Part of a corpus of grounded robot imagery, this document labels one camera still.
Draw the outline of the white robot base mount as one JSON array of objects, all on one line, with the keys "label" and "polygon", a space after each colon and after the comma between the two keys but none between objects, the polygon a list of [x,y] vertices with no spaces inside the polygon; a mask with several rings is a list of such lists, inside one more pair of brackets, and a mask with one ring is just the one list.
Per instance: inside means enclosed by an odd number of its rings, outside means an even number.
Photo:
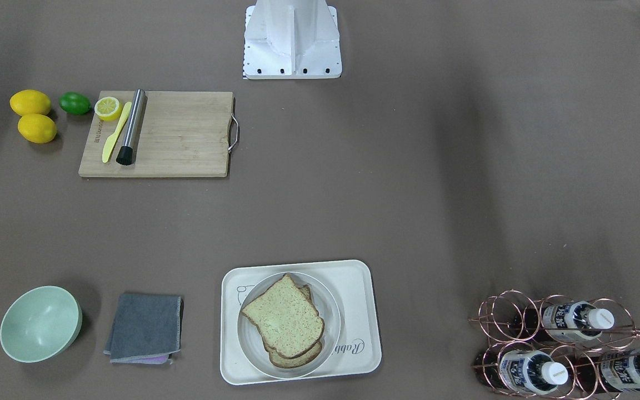
[{"label": "white robot base mount", "polygon": [[245,79],[332,79],[342,74],[338,13],[325,1],[257,1],[246,8]]}]

